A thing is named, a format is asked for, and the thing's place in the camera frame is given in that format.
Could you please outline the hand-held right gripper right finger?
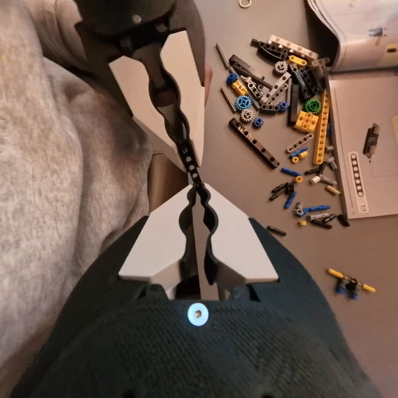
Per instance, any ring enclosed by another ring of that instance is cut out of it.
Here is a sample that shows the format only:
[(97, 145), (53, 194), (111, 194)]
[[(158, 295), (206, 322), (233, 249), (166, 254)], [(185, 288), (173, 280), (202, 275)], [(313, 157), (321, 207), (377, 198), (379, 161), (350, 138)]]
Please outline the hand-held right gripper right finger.
[(204, 208), (206, 238), (204, 271), (209, 285), (216, 285), (218, 297), (227, 299), (235, 286), (278, 281), (253, 219), (209, 184), (198, 188)]

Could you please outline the pile of small lego pieces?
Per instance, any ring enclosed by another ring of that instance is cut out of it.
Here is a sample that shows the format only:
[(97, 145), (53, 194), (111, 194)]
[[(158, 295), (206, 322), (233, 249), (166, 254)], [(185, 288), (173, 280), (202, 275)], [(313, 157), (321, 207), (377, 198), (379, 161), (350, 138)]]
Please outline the pile of small lego pieces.
[[(267, 83), (262, 74), (257, 73), (240, 57), (233, 54), (227, 58), (221, 44), (217, 42), (216, 50), (225, 69), (229, 71), (225, 85), (234, 90), (237, 97), (231, 98), (226, 87), (221, 87), (221, 93), (231, 111), (235, 113), (233, 118), (241, 122), (246, 129), (249, 126), (255, 130), (261, 129), (265, 121), (262, 115), (286, 112), (287, 125), (301, 133), (300, 138), (285, 149), (289, 162), (296, 165), (309, 156), (308, 144), (313, 143), (314, 152), (315, 129), (321, 112), (321, 96), (326, 90), (325, 76), (329, 59), (319, 58), (315, 52), (276, 36), (271, 36), (268, 41), (252, 39), (251, 45), (257, 48), (262, 57), (274, 61), (273, 73), (279, 76), (278, 80), (273, 84)], [(328, 122), (326, 144), (329, 132)], [(325, 153), (333, 150), (333, 146), (326, 145)], [(285, 194), (284, 209), (289, 209), (297, 195), (295, 185), (301, 183), (304, 176), (312, 176), (309, 180), (311, 185), (324, 184), (327, 192), (340, 195), (337, 182), (324, 174), (327, 167), (333, 171), (337, 170), (335, 157), (324, 156), (321, 165), (304, 173), (282, 167), (281, 173), (290, 176), (292, 181), (272, 189), (269, 202)]]

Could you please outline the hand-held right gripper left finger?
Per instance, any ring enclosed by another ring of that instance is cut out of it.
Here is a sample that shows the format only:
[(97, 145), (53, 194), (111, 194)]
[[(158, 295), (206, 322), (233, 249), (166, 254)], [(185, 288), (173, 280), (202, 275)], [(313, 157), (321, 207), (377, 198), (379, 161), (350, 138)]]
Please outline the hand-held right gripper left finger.
[(119, 277), (161, 285), (168, 298), (174, 299), (178, 284), (191, 272), (194, 205), (195, 187), (188, 185), (151, 212)]

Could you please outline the person's left forearm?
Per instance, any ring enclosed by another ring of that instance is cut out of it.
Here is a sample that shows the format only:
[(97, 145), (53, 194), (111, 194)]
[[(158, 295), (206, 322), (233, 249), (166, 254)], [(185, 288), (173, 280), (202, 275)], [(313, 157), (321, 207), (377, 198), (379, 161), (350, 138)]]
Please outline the person's left forearm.
[(67, 69), (91, 72), (76, 24), (81, 16), (72, 0), (25, 0), (43, 54)]

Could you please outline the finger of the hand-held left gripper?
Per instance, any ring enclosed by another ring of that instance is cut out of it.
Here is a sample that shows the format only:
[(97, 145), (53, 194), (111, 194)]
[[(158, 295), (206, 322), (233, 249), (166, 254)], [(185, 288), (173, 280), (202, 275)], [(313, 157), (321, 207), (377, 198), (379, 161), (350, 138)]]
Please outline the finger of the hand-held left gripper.
[(186, 172), (176, 143), (169, 133), (182, 133), (183, 122), (174, 117), (172, 126), (168, 119), (158, 111), (150, 97), (150, 79), (144, 64), (135, 59), (122, 56), (109, 63), (111, 72), (132, 112), (132, 118), (149, 136), (157, 149), (183, 172)]
[(177, 86), (180, 111), (187, 122), (188, 138), (197, 165), (201, 167), (205, 137), (205, 88), (201, 84), (186, 31), (167, 37), (160, 51), (160, 59), (164, 70)]

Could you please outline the flat open instruction booklet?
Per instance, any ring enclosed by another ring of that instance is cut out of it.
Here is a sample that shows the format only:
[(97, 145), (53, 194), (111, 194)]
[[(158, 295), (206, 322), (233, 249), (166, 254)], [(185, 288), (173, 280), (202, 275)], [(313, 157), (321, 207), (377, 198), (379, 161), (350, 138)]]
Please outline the flat open instruction booklet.
[(331, 125), (348, 219), (397, 214), (397, 76), (391, 72), (329, 78)]

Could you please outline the thin black lego beam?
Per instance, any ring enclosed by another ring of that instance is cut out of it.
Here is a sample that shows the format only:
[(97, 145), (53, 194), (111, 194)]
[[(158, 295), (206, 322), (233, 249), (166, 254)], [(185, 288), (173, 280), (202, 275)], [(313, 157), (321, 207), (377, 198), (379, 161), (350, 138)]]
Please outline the thin black lego beam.
[(187, 173), (191, 176), (193, 180), (196, 192), (199, 194), (199, 196), (202, 196), (203, 183), (198, 172), (199, 165), (193, 150), (193, 144), (188, 134), (189, 124), (181, 110), (177, 111), (177, 115), (182, 125), (182, 132), (177, 134), (176, 145), (178, 153)]

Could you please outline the person's grey hoodie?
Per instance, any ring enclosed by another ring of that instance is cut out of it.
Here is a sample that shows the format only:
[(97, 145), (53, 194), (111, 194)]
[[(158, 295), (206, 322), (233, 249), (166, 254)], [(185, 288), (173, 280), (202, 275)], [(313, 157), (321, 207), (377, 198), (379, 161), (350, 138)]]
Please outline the person's grey hoodie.
[(1, 1), (1, 356), (51, 325), (97, 256), (148, 210), (147, 135), (101, 87), (46, 59)]

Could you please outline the long yellow lego beam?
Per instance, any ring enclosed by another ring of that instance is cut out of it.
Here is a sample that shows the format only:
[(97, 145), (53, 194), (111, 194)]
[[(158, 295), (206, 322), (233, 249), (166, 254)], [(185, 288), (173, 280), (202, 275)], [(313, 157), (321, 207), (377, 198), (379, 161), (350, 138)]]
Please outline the long yellow lego beam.
[(330, 114), (330, 94), (325, 90), (321, 96), (321, 112), (315, 129), (313, 164), (319, 166), (324, 161), (327, 126)]

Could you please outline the long black lego beam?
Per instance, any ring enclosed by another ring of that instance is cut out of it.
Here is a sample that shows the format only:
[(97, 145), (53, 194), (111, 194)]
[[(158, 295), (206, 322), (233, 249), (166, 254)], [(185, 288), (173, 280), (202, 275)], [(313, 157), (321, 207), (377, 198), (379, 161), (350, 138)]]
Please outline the long black lego beam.
[(275, 170), (280, 166), (279, 161), (239, 122), (236, 118), (229, 121), (229, 127), (243, 142), (250, 147), (271, 169)]

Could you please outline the yellow axle lego assembly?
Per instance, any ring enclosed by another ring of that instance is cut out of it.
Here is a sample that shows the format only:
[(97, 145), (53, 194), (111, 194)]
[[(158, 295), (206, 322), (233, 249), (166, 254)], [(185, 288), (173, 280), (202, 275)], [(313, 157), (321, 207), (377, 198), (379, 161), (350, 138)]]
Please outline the yellow axle lego assembly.
[(345, 296), (351, 301), (356, 301), (362, 291), (367, 294), (374, 294), (377, 292), (374, 287), (359, 282), (356, 278), (347, 276), (332, 268), (327, 268), (326, 272), (336, 280), (334, 287), (335, 294)]

